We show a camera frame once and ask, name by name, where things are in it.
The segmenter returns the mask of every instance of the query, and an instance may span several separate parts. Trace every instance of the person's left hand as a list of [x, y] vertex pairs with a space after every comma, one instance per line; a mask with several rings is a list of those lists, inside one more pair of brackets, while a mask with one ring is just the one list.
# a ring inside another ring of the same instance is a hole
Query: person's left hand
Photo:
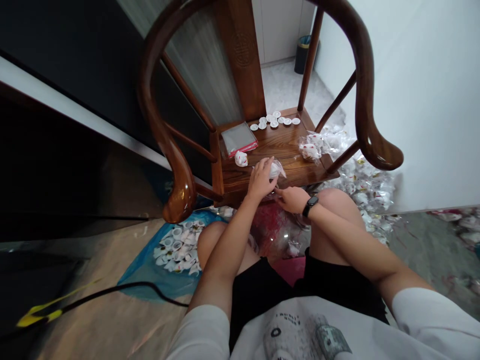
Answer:
[[274, 157], [272, 156], [271, 158], [263, 158], [255, 165], [250, 175], [246, 197], [260, 203], [265, 196], [274, 190], [279, 177], [277, 176], [270, 182], [270, 167], [273, 162]]

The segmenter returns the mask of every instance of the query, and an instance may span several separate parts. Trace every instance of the chair seat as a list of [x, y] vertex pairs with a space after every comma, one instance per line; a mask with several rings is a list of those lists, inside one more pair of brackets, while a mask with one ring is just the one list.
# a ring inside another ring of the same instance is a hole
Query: chair seat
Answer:
[[[338, 172], [328, 175], [325, 171], [332, 163], [330, 155], [322, 155], [320, 163], [316, 165], [313, 162], [305, 161], [300, 154], [300, 137], [306, 137], [308, 135], [307, 131], [315, 129], [307, 111], [305, 109], [297, 111], [297, 108], [294, 107], [281, 111], [281, 116], [290, 119], [299, 118], [301, 123], [299, 125], [291, 124], [290, 126], [279, 124], [276, 129], [272, 129], [268, 125], [264, 130], [254, 131], [253, 134], [258, 140], [258, 147], [247, 152], [248, 166], [237, 166], [233, 158], [222, 159], [221, 163], [212, 164], [213, 190], [223, 195], [223, 201], [216, 202], [215, 206], [228, 205], [237, 208], [247, 194], [252, 166], [263, 158], [275, 156], [281, 162], [286, 173], [286, 178], [280, 177], [278, 179], [278, 186], [281, 189], [289, 186], [311, 185], [340, 176]], [[249, 126], [251, 124], [258, 124], [258, 120], [248, 122]], [[213, 139], [213, 142], [216, 140], [222, 146], [220, 132], [215, 136], [217, 139]], [[219, 146], [212, 143], [211, 151], [214, 156], [220, 158]]]

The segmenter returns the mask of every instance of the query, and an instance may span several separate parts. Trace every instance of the blue plastic sheet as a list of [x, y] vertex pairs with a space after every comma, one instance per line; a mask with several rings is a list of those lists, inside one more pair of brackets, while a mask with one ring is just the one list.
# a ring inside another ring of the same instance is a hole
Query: blue plastic sheet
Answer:
[[[225, 222], [220, 216], [208, 211], [194, 211], [185, 221], [202, 220], [206, 225], [215, 221]], [[154, 283], [160, 291], [168, 298], [176, 299], [186, 294], [193, 294], [199, 283], [199, 276], [190, 276], [188, 271], [180, 273], [169, 272], [163, 266], [155, 264], [154, 249], [159, 241], [171, 230], [174, 225], [166, 223], [148, 242], [138, 256], [127, 268], [123, 276], [118, 281], [118, 285], [128, 284], [139, 281], [148, 281]], [[123, 290], [123, 293], [141, 300], [163, 303], [164, 301], [148, 287], [134, 287]]]

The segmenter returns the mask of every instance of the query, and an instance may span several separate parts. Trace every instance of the black shorts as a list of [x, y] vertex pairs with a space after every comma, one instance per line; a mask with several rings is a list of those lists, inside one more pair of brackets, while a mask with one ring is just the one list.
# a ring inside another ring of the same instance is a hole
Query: black shorts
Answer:
[[243, 327], [284, 300], [318, 296], [389, 324], [375, 286], [351, 266], [320, 261], [305, 252], [305, 273], [291, 287], [266, 257], [235, 278], [231, 304], [230, 351]]

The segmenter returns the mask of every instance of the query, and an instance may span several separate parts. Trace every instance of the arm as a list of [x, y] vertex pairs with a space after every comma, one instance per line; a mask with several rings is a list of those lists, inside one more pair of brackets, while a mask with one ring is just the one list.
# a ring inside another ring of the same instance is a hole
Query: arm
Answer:
[[208, 258], [190, 301], [189, 312], [200, 305], [214, 305], [222, 309], [230, 320], [232, 286], [244, 257], [255, 211], [263, 197], [271, 193], [277, 184], [277, 178], [272, 182], [269, 179], [273, 161], [273, 157], [264, 158], [252, 171], [248, 193]]
[[[310, 199], [307, 192], [299, 187], [275, 191], [282, 197], [282, 201], [277, 201], [279, 205], [291, 213], [301, 214]], [[392, 300], [400, 290], [406, 288], [434, 290], [368, 232], [321, 204], [317, 203], [310, 209], [308, 218], [327, 235], [351, 266], [377, 285], [390, 310]]]

